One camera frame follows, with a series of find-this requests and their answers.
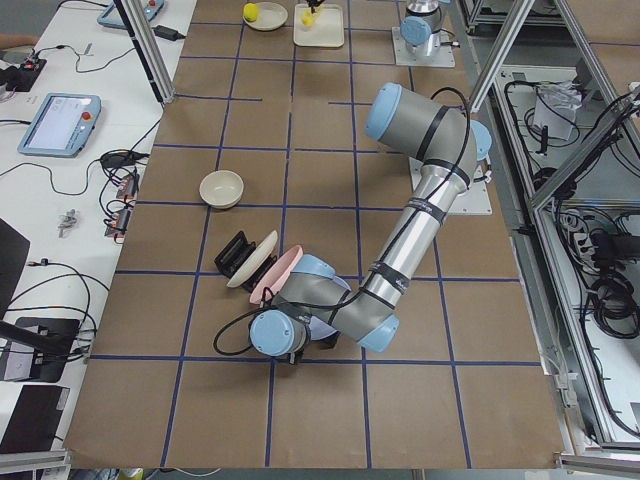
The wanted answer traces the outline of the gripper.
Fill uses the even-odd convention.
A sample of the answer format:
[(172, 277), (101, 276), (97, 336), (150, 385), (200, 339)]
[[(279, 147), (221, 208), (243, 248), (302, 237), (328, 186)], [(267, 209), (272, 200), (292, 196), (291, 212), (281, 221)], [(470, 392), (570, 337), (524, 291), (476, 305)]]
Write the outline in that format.
[(296, 352), (291, 352), (291, 353), (287, 353), (285, 354), (280, 361), (286, 365), (298, 365), (302, 359), (304, 357), (304, 351), (303, 350), (299, 350)]

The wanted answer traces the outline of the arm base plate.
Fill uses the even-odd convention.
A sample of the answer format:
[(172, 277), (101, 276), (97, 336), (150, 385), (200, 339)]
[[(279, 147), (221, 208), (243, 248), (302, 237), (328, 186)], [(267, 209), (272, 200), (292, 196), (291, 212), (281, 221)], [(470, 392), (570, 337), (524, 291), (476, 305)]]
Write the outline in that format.
[[(421, 180), (422, 164), (411, 157), (408, 158), (409, 172), (412, 189), (415, 189)], [(454, 200), (449, 209), (450, 215), (488, 216), (493, 214), (487, 184), (473, 183), (463, 194)]]
[(413, 47), (402, 38), (399, 27), (391, 29), (395, 63), (400, 66), (453, 68), (455, 58), (450, 36), (443, 30), (432, 34), (429, 41)]

